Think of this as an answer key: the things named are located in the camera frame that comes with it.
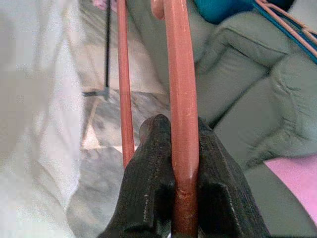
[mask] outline marble floor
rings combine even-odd
[[[82,90],[103,88],[105,13],[90,0],[80,1],[86,42],[76,53]],[[151,59],[129,19],[129,65],[135,145],[142,122],[157,114],[169,117],[168,96],[158,83]],[[86,97],[80,185],[73,195],[68,222],[78,238],[95,238],[109,222],[123,176],[117,72],[116,14],[111,18],[110,96]]]

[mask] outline pink cloth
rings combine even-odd
[[[317,155],[265,163],[296,196],[317,227]]]
[[[98,7],[101,10],[106,9],[106,2],[107,0],[94,0],[94,6]],[[117,1],[116,0],[111,0],[111,9],[114,12],[117,12]]]

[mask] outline blue object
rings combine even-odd
[[[194,0],[200,15],[208,22],[221,21],[241,11],[253,9],[253,0]]]

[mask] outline curved wooden frame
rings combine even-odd
[[[165,18],[171,100],[172,164],[176,198],[172,233],[197,236],[196,183],[199,166],[197,96],[186,0],[152,0],[152,11]],[[124,167],[133,152],[133,128],[127,50],[125,0],[117,1],[121,134]]]
[[[197,236],[199,135],[196,80],[186,0],[151,0],[152,13],[165,19],[169,62],[172,164],[176,198],[172,233]]]

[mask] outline white fabric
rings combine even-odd
[[[317,1],[316,0],[296,0],[289,13],[302,21],[312,30],[317,31]]]
[[[75,0],[0,2],[0,234],[72,238],[82,97]]]

